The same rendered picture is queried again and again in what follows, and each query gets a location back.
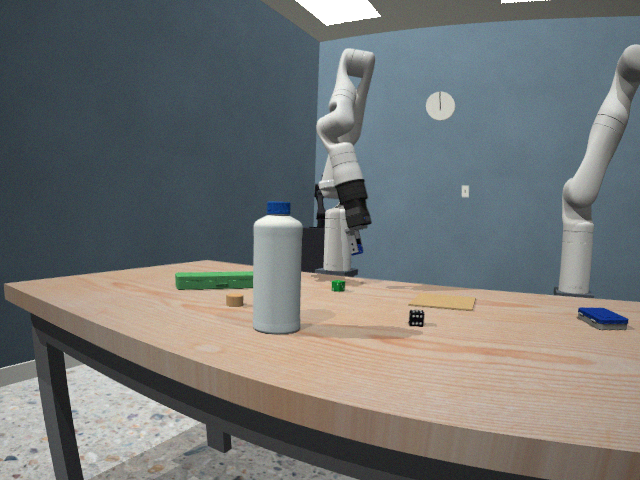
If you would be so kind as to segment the white plastic bottle with blue cap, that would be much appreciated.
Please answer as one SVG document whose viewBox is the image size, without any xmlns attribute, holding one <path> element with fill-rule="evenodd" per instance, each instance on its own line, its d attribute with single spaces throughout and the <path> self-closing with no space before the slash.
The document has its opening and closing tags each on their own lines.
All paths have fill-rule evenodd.
<svg viewBox="0 0 640 480">
<path fill-rule="evenodd" d="M 300 329 L 303 225 L 290 202 L 267 202 L 254 223 L 253 328 L 267 334 Z"/>
</svg>

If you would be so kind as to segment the green die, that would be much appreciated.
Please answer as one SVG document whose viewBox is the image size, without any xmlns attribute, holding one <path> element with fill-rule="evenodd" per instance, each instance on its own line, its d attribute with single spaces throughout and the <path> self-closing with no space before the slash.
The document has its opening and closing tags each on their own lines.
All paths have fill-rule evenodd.
<svg viewBox="0 0 640 480">
<path fill-rule="evenodd" d="M 332 281 L 332 291 L 336 291 L 336 292 L 345 291 L 345 281 L 341 281 L 341 280 Z"/>
</svg>

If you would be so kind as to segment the small tan cylinder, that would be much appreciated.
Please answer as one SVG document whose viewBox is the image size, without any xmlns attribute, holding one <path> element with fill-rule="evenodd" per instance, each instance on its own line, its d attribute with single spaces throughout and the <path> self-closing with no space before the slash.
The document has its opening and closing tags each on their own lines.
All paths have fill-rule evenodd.
<svg viewBox="0 0 640 480">
<path fill-rule="evenodd" d="M 229 307 L 243 306 L 243 294 L 230 293 L 226 295 L 226 305 Z"/>
</svg>

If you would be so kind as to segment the tan square mat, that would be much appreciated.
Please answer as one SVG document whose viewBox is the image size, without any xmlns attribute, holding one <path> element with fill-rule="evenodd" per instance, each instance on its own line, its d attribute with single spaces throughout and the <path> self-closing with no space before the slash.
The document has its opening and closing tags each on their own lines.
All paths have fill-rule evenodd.
<svg viewBox="0 0 640 480">
<path fill-rule="evenodd" d="M 408 306 L 472 311 L 476 297 L 420 293 Z"/>
</svg>

